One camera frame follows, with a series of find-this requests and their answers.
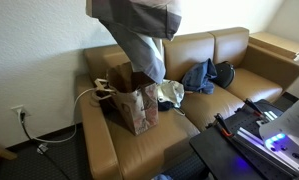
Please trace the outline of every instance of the gray carpet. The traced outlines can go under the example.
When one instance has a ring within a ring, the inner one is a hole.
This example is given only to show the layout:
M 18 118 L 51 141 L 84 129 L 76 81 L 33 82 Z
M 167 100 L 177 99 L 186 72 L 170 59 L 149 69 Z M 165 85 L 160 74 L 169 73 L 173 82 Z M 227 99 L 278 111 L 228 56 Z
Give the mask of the gray carpet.
M 294 102 L 292 96 L 283 96 L 274 103 L 281 110 L 287 110 Z M 85 149 L 83 129 L 78 126 L 76 136 L 68 142 L 62 144 L 49 144 L 46 152 L 72 180 L 91 179 L 89 164 Z M 56 136 L 52 140 L 64 139 L 71 135 L 70 132 Z M 46 180 L 66 179 L 60 171 L 53 166 L 43 155 L 36 152 L 33 144 L 25 143 L 21 148 L 14 150 L 18 158 L 12 161 L 2 159 L 0 161 L 0 180 Z M 165 171 L 163 174 L 169 175 L 175 180 L 201 179 L 200 174 L 204 169 L 203 163 L 195 154 Z

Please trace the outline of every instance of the wall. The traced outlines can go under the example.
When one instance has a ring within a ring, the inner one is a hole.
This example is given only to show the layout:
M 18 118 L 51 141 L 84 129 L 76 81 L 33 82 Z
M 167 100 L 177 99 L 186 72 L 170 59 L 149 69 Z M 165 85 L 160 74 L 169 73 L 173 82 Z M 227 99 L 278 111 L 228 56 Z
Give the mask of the wall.
M 299 42 L 299 0 L 285 1 L 266 31 Z M 299 98 L 299 79 L 287 91 Z
M 263 30 L 283 0 L 183 2 L 178 34 L 233 26 Z M 11 107 L 30 112 L 27 127 L 40 136 L 71 125 L 74 78 L 86 73 L 82 49 L 114 44 L 85 15 L 83 0 L 0 0 L 0 144 L 26 141 Z

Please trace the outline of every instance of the wall outlet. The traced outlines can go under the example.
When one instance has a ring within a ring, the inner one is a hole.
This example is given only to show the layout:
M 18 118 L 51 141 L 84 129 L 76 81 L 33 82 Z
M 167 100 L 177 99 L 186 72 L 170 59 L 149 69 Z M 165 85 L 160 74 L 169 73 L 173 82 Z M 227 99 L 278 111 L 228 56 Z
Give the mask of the wall outlet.
M 16 115 L 18 115 L 18 109 L 21 109 L 22 112 L 26 113 L 26 117 L 30 116 L 31 114 L 25 109 L 23 105 L 18 105 L 15 107 L 10 108 Z

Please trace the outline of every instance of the brown leather couch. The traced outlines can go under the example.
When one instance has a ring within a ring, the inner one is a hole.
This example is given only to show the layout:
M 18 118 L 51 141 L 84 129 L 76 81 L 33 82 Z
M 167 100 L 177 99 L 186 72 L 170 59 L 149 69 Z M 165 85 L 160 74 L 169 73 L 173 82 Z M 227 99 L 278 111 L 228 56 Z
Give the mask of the brown leather couch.
M 275 101 L 299 77 L 299 64 L 248 44 L 248 29 L 237 27 L 176 36 L 164 41 L 166 79 L 180 81 L 196 63 L 211 58 L 229 61 L 236 76 L 227 89 L 215 85 L 214 93 L 186 94 L 181 108 L 159 112 L 159 124 L 134 136 L 118 112 L 104 115 L 90 94 L 80 98 L 90 170 L 94 179 L 151 179 L 193 153 L 189 139 L 214 121 L 214 115 L 231 116 L 243 100 Z M 88 75 L 76 78 L 77 94 L 94 87 L 108 67 L 129 61 L 117 45 L 86 49 Z

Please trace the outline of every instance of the brown paper bag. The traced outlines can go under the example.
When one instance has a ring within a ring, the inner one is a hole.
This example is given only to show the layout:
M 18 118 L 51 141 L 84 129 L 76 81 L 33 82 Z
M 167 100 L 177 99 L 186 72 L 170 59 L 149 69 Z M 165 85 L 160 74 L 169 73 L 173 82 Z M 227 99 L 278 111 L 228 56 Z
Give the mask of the brown paper bag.
M 133 73 L 131 63 L 107 71 L 112 98 L 130 130 L 139 135 L 158 124 L 157 84 L 144 73 Z

